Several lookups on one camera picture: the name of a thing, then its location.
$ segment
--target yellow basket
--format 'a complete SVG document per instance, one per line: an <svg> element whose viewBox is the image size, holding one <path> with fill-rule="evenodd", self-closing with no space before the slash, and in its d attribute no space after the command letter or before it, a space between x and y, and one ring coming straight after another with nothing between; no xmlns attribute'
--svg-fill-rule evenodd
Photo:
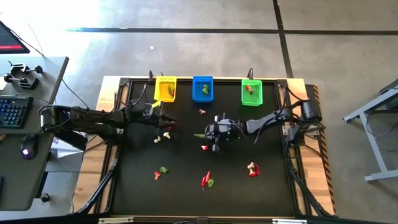
<svg viewBox="0 0 398 224"><path fill-rule="evenodd" d="M165 103L173 103L177 88L177 77L158 76L156 77L155 100Z"/></svg>

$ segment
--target plastic basket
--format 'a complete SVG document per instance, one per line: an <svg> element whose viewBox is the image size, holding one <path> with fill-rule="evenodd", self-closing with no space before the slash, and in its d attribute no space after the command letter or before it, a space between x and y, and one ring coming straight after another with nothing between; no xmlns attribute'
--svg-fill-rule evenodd
<svg viewBox="0 0 398 224"><path fill-rule="evenodd" d="M253 94L250 94L246 89L250 86ZM242 105L244 106L259 106L262 105L262 81L261 80L242 80Z"/></svg>
<svg viewBox="0 0 398 224"><path fill-rule="evenodd" d="M209 87L208 94L203 92L203 87ZM213 77L193 77L192 99L197 103L209 103L214 100Z"/></svg>
<svg viewBox="0 0 398 224"><path fill-rule="evenodd" d="M155 100L161 100L165 103L173 103L177 94L177 77L158 76L155 85Z"/></svg>

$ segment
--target computer mouse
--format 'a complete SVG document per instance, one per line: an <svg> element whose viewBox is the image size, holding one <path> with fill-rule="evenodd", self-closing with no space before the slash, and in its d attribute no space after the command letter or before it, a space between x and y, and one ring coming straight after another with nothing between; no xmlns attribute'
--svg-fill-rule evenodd
<svg viewBox="0 0 398 224"><path fill-rule="evenodd" d="M21 142L21 155L24 159L33 159L37 154L37 135L27 134Z"/></svg>

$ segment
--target wooden platform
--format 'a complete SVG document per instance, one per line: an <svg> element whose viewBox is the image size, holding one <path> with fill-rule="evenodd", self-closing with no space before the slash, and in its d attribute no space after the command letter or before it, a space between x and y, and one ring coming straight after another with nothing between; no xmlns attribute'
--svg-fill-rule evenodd
<svg viewBox="0 0 398 224"><path fill-rule="evenodd" d="M103 84L101 86L101 91L99 93L97 110L111 111L114 105L114 94L119 89L119 80L122 77L105 76L103 79ZM302 99L307 98L307 92L305 90L304 80L302 79L287 79L289 88ZM127 88L122 92L122 101L125 102L127 98ZM291 103L297 101L293 96L290 96ZM294 113L300 115L300 108L296 108ZM87 146L88 148L94 146L101 142L102 139L97 137ZM319 151L318 141L314 139L305 139L306 145ZM100 182L101 170L103 166L103 161L105 157L105 145L100 145L90 151L88 151L84 158L80 169L80 175L76 185L75 195L73 197L73 203L75 205L75 210L81 208L90 195L94 192L98 183ZM111 159L114 157L116 147L113 147L111 153ZM323 208L330 214L334 214L334 205L332 203L331 192L331 182L330 178L325 174L325 168L321 157L305 146L300 148L300 153L302 155L302 162L305 173L305 180L308 188L311 190L312 194L317 198L317 200L322 204ZM303 194L300 188L296 184L298 203L302 213L305 212ZM106 201L108 199L109 184L104 190L103 198L100 205L100 211L105 210Z"/></svg>

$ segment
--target green vegetable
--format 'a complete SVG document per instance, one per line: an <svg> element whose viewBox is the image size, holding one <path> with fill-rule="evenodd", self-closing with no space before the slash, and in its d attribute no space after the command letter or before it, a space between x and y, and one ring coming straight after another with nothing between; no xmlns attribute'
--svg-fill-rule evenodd
<svg viewBox="0 0 398 224"><path fill-rule="evenodd" d="M173 95L173 89L170 85L167 86L167 90L169 91L170 95Z"/></svg>
<svg viewBox="0 0 398 224"><path fill-rule="evenodd" d="M209 180L209 182L207 183L207 187L212 187L213 186L213 184L214 184L214 180L213 179L210 179Z"/></svg>
<svg viewBox="0 0 398 224"><path fill-rule="evenodd" d="M201 90L204 94L209 94L209 91L208 91L208 89L206 89L206 88L203 88L202 90Z"/></svg>
<svg viewBox="0 0 398 224"><path fill-rule="evenodd" d="M161 167L159 171L163 174L166 174L169 170L166 167Z"/></svg>
<svg viewBox="0 0 398 224"><path fill-rule="evenodd" d="M194 134L194 136L196 136L198 138L206 138L205 134Z"/></svg>

